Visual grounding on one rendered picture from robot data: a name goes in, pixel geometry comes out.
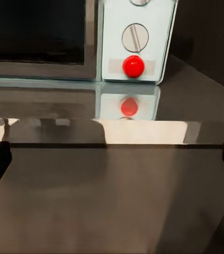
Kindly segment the microwave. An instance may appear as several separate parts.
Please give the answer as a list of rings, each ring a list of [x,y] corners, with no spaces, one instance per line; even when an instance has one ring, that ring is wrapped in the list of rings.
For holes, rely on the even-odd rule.
[[[158,85],[178,0],[0,0],[0,80]]]

